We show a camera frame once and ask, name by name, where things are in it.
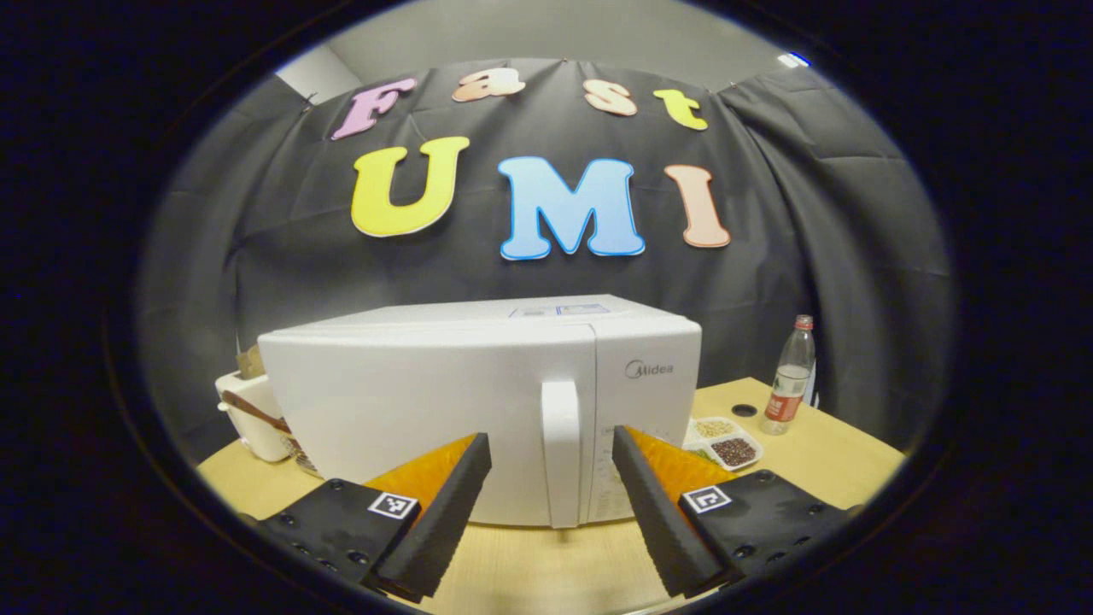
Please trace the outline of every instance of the midea logo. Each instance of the midea logo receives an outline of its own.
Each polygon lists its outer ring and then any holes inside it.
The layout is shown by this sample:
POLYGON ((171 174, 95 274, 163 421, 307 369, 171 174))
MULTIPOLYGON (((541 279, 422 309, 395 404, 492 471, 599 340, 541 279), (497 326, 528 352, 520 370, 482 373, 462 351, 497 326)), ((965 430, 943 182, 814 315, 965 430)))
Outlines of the midea logo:
POLYGON ((634 359, 626 364, 626 378, 634 380, 643 376, 657 376, 658 374, 672 374, 671 366, 646 366, 645 362, 634 359))

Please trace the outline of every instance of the colorful foam letter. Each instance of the colorful foam letter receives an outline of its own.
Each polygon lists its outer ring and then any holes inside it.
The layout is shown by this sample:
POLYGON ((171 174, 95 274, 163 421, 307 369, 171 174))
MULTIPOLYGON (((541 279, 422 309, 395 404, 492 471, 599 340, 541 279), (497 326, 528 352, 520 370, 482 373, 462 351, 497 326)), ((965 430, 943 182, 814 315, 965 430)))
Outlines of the colorful foam letter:
POLYGON ((714 208, 714 197, 709 193, 709 170, 701 166, 672 164, 665 173, 675 179, 686 210, 686 229, 683 240, 695 247, 720 247, 728 245, 729 232, 721 226, 714 208))
POLYGON ((697 109, 698 103, 687 98, 679 90, 657 90, 654 96, 665 100, 668 115, 677 122, 694 130, 705 130, 709 127, 705 119, 695 117, 691 109, 697 109))
POLYGON ((486 96, 507 96, 524 90, 525 85, 527 83, 520 82, 520 73, 515 68, 491 68, 460 79, 451 98, 466 103, 486 96))
POLYGON ((615 115, 634 115, 637 105, 630 99, 630 91, 618 83, 589 79, 585 81, 585 99, 593 107, 615 115))
POLYGON ((365 90, 353 96, 353 106, 350 107, 349 114, 345 115, 345 121, 342 121, 341 128, 334 130, 334 133, 330 135, 330 140, 337 141, 343 137, 364 132, 368 128, 372 128, 376 125, 376 119, 372 117, 372 111, 385 114, 391 110, 391 107, 395 106, 395 100, 399 98, 399 92, 409 92, 416 84, 418 81, 413 79, 403 79, 402 81, 365 90))
POLYGON ((456 193, 456 161, 470 145, 467 137, 425 141, 421 153, 428 156, 425 191, 413 204, 390 201, 395 165, 407 156, 406 147, 387 147, 356 158, 356 187, 350 214, 353 225, 366 235, 387 237, 414 233, 440 218, 456 193))
POLYGON ((621 159, 593 159, 576 190, 569 190, 549 162, 539 156, 501 161, 497 170, 513 186, 513 235, 501 245, 509 260, 542 258, 550 241, 539 233, 539 214, 566 253, 577 250, 588 220, 596 215, 596 232, 588 249, 600 256, 633 256, 645 249, 634 227, 630 206, 630 176, 634 167, 621 159))

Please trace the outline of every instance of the plastic water bottle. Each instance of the plastic water bottle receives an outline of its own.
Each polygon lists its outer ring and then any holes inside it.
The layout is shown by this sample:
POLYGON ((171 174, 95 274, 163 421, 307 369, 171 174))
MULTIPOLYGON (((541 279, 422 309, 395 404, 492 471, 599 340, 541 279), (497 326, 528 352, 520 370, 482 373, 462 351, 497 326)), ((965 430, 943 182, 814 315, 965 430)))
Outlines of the plastic water bottle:
POLYGON ((771 401, 763 413, 760 429, 763 434, 780 436, 789 431, 789 422, 797 416, 809 375, 815 365, 816 348, 812 341, 812 317, 797 317, 794 334, 786 341, 778 359, 778 370, 774 376, 771 401))

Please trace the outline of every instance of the microwave door handle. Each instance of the microwave door handle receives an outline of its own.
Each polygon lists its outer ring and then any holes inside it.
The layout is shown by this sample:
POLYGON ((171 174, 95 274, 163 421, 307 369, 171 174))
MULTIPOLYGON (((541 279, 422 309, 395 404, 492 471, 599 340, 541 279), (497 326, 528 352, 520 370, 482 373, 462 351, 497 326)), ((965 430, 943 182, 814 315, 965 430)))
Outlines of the microwave door handle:
POLYGON ((544 382, 541 412, 551 528, 576 528, 580 493, 580 407, 573 381, 544 382))

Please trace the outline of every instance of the grains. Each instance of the grains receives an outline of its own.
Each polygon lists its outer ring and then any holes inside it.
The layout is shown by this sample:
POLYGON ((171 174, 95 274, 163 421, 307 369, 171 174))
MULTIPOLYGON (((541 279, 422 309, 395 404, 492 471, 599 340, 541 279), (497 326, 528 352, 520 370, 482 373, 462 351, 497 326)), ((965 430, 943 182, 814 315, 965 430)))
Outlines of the grains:
POLYGON ((698 436, 702 436, 703 438, 717 438, 718 436, 732 434, 732 424, 721 422, 703 422, 696 424, 694 429, 698 433, 698 436))
POLYGON ((709 453, 707 453, 706 451, 703 451, 702 449, 691 449, 687 452, 689 453, 693 453, 695 456, 698 456, 700 458, 708 461, 709 463, 717 463, 717 460, 715 460, 714 458, 709 457, 709 453))
POLYGON ((755 459, 755 449, 742 438, 733 438, 710 445, 717 457, 728 465, 742 465, 755 459))

